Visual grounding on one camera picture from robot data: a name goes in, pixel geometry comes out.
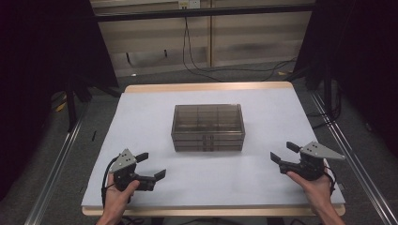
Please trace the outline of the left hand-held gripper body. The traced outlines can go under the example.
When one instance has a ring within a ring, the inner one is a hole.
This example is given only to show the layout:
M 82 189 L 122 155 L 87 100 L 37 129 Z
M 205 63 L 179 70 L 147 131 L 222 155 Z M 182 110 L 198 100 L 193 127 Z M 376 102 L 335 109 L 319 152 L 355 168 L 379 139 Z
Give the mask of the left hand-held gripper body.
M 111 167 L 111 173 L 114 175 L 115 187 L 123 191 L 128 184 L 134 180 L 140 182 L 138 190 L 152 191 L 156 184 L 154 176 L 141 176 L 135 172 L 137 162 L 135 155 L 129 150 L 125 149 L 116 159 L 114 165 Z

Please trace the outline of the black horizontal bar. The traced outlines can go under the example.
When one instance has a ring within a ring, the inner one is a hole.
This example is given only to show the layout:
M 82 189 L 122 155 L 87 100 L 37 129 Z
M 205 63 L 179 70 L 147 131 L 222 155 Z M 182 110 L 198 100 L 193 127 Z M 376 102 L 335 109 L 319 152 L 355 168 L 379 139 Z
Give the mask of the black horizontal bar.
M 175 19 L 175 18 L 207 17 L 207 16 L 306 12 L 306 11 L 313 11 L 314 9 L 315 9 L 315 3 L 295 4 L 295 5 L 273 5 L 273 6 L 259 6 L 259 7 L 230 7 L 230 8 L 215 7 L 215 8 L 176 9 L 176 10 L 130 12 L 130 13 L 105 13 L 105 14 L 97 14 L 93 16 L 92 19 L 96 22 L 121 22 L 121 21 Z

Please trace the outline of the person's left hand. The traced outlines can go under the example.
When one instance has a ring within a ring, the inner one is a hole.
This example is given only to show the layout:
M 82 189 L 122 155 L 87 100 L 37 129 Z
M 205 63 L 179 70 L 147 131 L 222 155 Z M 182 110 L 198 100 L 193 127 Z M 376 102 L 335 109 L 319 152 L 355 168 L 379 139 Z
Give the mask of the person's left hand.
M 125 190 L 120 191 L 115 187 L 114 175 L 110 173 L 108 175 L 103 215 L 122 217 L 130 197 L 139 185 L 140 182 L 134 180 L 128 184 Z

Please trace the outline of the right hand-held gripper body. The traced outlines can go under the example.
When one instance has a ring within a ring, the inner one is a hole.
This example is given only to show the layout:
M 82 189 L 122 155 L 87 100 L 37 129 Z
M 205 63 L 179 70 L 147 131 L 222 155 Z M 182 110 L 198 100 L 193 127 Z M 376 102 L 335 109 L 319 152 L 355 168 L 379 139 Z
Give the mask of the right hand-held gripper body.
M 309 142 L 300 146 L 298 163 L 281 160 L 278 164 L 280 173 L 293 172 L 302 178 L 313 181 L 325 173 L 325 159 L 345 160 L 345 156 L 339 154 L 319 142 Z

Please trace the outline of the metal floor rail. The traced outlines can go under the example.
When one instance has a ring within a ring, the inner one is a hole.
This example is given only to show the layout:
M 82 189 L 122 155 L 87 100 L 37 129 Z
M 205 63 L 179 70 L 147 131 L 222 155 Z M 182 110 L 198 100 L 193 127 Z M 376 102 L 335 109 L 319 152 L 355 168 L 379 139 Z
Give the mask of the metal floor rail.
M 68 132 L 68 135 L 63 142 L 63 145 L 54 162 L 54 165 L 52 166 L 51 172 L 47 177 L 47 180 L 43 188 L 41 189 L 41 192 L 39 193 L 24 225 L 40 225 L 49 205 L 49 202 L 54 194 L 54 189 L 59 180 L 59 176 L 68 159 L 69 152 L 79 134 L 83 119 L 86 116 L 88 108 L 89 103 L 84 103 L 82 106 L 82 111 L 78 113 L 77 121 L 72 126 L 71 131 Z
M 375 182 L 372 180 L 369 173 L 367 173 L 367 171 L 363 167 L 360 159 L 355 154 L 352 146 L 341 131 L 340 127 L 336 122 L 333 122 L 328 115 L 326 115 L 323 99 L 316 92 L 312 92 L 311 97 L 313 99 L 314 105 L 321 113 L 323 120 L 326 122 L 326 125 L 334 140 L 337 142 L 340 150 L 343 152 L 345 160 L 359 180 L 360 185 L 364 189 L 364 192 L 366 193 L 368 199 L 370 200 L 374 209 L 383 221 L 383 224 L 398 225 L 398 217 L 395 216 L 392 212 L 392 209 L 387 199 L 383 196 L 379 188 L 375 185 Z

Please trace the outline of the black curtain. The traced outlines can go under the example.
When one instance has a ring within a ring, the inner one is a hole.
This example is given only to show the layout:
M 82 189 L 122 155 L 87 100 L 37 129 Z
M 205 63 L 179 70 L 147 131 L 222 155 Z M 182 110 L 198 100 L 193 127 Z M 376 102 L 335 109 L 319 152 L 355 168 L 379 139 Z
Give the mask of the black curtain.
M 398 0 L 315 0 L 295 70 L 335 79 L 398 157 Z
M 117 87 L 90 0 L 0 0 L 0 202 L 32 157 L 57 92 Z

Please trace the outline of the person's right hand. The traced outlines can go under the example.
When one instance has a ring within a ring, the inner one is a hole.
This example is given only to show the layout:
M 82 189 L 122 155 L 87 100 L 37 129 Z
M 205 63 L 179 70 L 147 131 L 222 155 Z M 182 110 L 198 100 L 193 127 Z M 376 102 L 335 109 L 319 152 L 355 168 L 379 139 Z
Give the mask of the person's right hand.
M 316 215 L 324 216 L 332 209 L 330 200 L 330 180 L 325 175 L 313 181 L 308 181 L 294 172 L 288 172 L 287 176 L 302 187 Z

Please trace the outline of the transparent brown drawer box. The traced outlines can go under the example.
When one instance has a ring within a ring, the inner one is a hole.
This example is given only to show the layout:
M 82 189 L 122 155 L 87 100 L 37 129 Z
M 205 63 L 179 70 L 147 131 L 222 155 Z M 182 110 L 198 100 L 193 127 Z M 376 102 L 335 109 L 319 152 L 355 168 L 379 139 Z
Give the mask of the transparent brown drawer box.
M 245 134 L 239 104 L 175 106 L 171 136 L 177 152 L 241 151 Z

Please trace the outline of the white table mat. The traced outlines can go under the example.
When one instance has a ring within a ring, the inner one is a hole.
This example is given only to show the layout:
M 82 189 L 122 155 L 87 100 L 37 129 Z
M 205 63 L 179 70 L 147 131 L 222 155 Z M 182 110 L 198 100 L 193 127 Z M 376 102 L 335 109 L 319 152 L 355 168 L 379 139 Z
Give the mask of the white table mat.
M 177 152 L 171 136 L 175 107 L 193 104 L 240 105 L 246 132 L 242 149 Z M 314 139 L 292 88 L 127 93 L 119 100 L 82 205 L 101 205 L 105 168 L 124 149 L 149 154 L 137 173 L 166 172 L 153 190 L 134 194 L 136 207 L 304 205 L 301 187 L 281 174 L 270 156 L 298 161 L 286 143 L 302 146 Z

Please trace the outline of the white wall socket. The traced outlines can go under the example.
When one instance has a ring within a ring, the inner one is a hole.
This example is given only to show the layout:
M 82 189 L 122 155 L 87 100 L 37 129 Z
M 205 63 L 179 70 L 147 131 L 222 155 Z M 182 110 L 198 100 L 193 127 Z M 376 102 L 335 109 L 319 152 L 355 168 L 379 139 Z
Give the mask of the white wall socket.
M 197 9 L 201 7 L 200 0 L 178 0 L 179 9 Z

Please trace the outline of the black metal stand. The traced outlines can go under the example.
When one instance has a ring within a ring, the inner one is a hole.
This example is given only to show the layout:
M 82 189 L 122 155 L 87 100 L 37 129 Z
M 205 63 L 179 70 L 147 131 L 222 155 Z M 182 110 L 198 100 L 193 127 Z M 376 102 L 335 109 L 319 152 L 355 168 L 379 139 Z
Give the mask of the black metal stand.
M 322 86 L 324 109 L 326 111 L 326 115 L 332 116 L 331 74 L 328 64 L 322 61 L 313 61 L 303 67 L 296 64 L 293 72 L 284 80 L 286 82 L 292 82 L 300 78 L 304 79 L 305 86 L 310 91 L 315 91 L 319 86 Z
M 69 129 L 68 132 L 77 126 L 78 115 L 75 108 L 75 98 L 78 98 L 81 102 L 89 102 L 92 99 L 92 95 L 89 92 L 89 87 L 95 87 L 100 91 L 114 97 L 120 98 L 121 93 L 113 90 L 100 82 L 96 82 L 93 79 L 85 76 L 71 76 L 68 78 L 65 84 L 65 93 L 67 97 L 67 106 L 69 114 Z

